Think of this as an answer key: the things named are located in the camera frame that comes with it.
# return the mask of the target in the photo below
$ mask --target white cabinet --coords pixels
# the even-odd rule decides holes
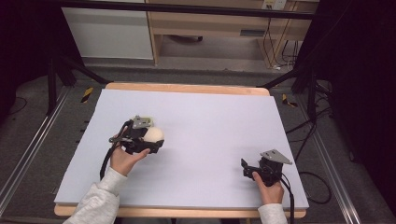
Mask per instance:
[[[153,59],[146,12],[66,7],[63,11],[82,57]]]

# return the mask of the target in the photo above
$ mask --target metal rail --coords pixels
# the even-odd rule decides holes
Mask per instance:
[[[112,10],[126,10],[126,11],[193,13],[193,14],[208,14],[208,15],[296,19],[296,20],[328,19],[328,16],[318,15],[312,12],[265,10],[265,9],[254,9],[254,8],[202,7],[202,6],[188,6],[188,5],[145,4],[145,3],[84,1],[84,0],[35,0],[35,1],[45,3],[46,5],[56,4],[57,6],[60,7],[112,9]]]
[[[298,96],[296,99],[299,105],[306,105],[306,101],[302,99],[302,96]],[[301,109],[305,119],[309,119],[308,114],[303,106],[301,106]],[[344,215],[344,218],[346,219],[346,223],[360,224],[361,220],[359,218],[358,212],[356,211],[355,206],[353,205],[353,202],[347,193],[347,189],[341,179],[341,176],[338,174],[338,171],[335,169],[334,164],[332,163],[332,159],[327,152],[326,146],[324,145],[318,130],[316,130],[313,134],[313,139],[320,161],[323,165],[323,169],[329,178],[329,184],[332,187],[332,191],[338,201],[338,204],[340,205],[341,211]]]
[[[58,98],[58,105],[55,107],[55,109],[52,111],[51,114],[46,116],[40,128],[35,133],[35,137],[32,139],[29,146],[26,148],[17,166],[14,168],[11,176],[8,178],[7,183],[1,189],[0,217],[3,215],[4,211],[6,210],[9,201],[11,200],[18,185],[21,183],[24,175],[26,174],[26,171],[29,168],[29,165],[32,163],[33,159],[35,158],[35,154],[39,150],[41,144],[43,143],[48,132],[50,131],[53,122],[58,117],[59,112],[64,106],[65,99],[68,93],[70,92],[70,89],[71,87],[62,88],[61,94],[59,95]]]

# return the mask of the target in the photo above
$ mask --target yellow tape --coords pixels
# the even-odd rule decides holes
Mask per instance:
[[[93,91],[93,87],[89,87],[89,88],[87,88],[87,90],[85,90],[84,96],[81,99],[82,103],[87,103],[88,102],[88,98],[90,98],[90,95],[91,95],[92,91]]]
[[[298,106],[296,103],[290,103],[288,101],[288,97],[286,96],[286,94],[282,94],[282,104],[289,105],[289,106],[292,106],[292,107],[297,107]]]

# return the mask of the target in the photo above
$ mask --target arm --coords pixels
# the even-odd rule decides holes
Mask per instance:
[[[259,187],[262,196],[262,204],[259,208],[260,218],[263,224],[286,224],[285,213],[283,211],[282,199],[284,190],[280,182],[276,182],[271,187],[266,187],[262,182],[262,178],[256,172],[253,173],[253,178]]]
[[[93,184],[79,202],[73,216],[66,220],[71,223],[113,223],[120,205],[119,192],[134,165],[149,154],[149,149],[134,155],[117,147],[111,158],[110,168],[105,177]]]

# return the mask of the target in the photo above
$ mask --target white tabletop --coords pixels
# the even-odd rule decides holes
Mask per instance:
[[[120,204],[139,207],[250,209],[261,205],[254,181],[243,176],[244,158],[277,149],[293,161],[271,96],[103,90],[91,122],[64,175],[56,203],[78,203],[99,171],[108,138],[135,115],[150,116],[165,134],[129,174]],[[296,208],[307,208],[296,166],[284,165]],[[290,206],[285,190],[285,208]]]

